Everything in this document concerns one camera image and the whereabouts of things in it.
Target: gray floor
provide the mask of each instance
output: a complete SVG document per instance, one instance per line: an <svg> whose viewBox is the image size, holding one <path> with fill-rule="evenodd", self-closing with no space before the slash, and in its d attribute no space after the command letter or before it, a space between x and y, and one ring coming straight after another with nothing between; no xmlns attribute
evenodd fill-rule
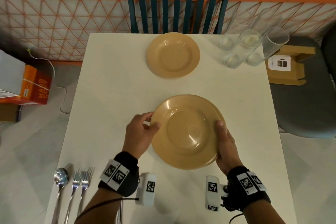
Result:
<svg viewBox="0 0 336 224"><path fill-rule="evenodd" d="M80 67L57 67L56 83L71 110ZM69 116L64 91L52 86L48 105L23 109L22 120L0 125L0 223L42 224ZM281 133L298 224L335 223L336 139Z"/></svg>

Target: drinking glass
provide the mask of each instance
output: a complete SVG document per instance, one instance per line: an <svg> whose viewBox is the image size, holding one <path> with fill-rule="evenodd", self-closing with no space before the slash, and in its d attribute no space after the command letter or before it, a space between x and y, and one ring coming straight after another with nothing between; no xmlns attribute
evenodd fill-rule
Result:
<svg viewBox="0 0 336 224"><path fill-rule="evenodd" d="M231 51L237 44L240 33L250 28L252 24L252 13L249 11L236 10L228 23L225 34L220 41L220 47L225 51Z"/></svg>
<svg viewBox="0 0 336 224"><path fill-rule="evenodd" d="M261 45L261 41L261 35L257 31L252 29L243 31L236 46L225 57L224 64L229 68L239 67Z"/></svg>
<svg viewBox="0 0 336 224"><path fill-rule="evenodd" d="M278 26L281 21L283 21L281 14L276 13L275 8L266 8L260 12L250 29L263 36L271 27Z"/></svg>
<svg viewBox="0 0 336 224"><path fill-rule="evenodd" d="M289 41L288 33L280 27L270 28L262 37L263 52L253 52L247 57L246 63L250 66L258 66L272 56L281 46Z"/></svg>

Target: gray chair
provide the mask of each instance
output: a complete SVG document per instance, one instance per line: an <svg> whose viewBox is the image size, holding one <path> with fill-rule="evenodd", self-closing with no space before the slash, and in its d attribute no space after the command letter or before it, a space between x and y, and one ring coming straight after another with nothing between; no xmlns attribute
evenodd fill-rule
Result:
<svg viewBox="0 0 336 224"><path fill-rule="evenodd" d="M292 36L287 44L316 47L316 54L303 61L304 85L270 84L278 126L300 137L335 137L336 91L320 46L304 36Z"/></svg>

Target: wrist strap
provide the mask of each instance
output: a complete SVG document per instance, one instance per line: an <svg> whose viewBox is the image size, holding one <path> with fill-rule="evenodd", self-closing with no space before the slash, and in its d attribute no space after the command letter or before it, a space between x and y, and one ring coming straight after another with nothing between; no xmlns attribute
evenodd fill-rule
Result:
<svg viewBox="0 0 336 224"><path fill-rule="evenodd" d="M137 163L137 159L127 152L117 154L114 160L107 163L100 176L101 181L98 188L115 191L123 197L129 197L138 187Z"/></svg>
<svg viewBox="0 0 336 224"><path fill-rule="evenodd" d="M234 194L236 203L241 210L249 204L264 199L271 203L266 193L266 187L258 176L246 167L235 167L227 175L230 188L229 194Z"/></svg>

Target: person's left hand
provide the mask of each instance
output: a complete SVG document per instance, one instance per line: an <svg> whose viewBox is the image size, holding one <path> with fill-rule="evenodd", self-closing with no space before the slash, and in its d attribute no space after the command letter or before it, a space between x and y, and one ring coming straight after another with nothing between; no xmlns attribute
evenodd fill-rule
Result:
<svg viewBox="0 0 336 224"><path fill-rule="evenodd" d="M151 141L160 129L160 124L155 123L150 127L144 121L151 121L153 112L137 114L126 127L123 151L139 159L148 149Z"/></svg>

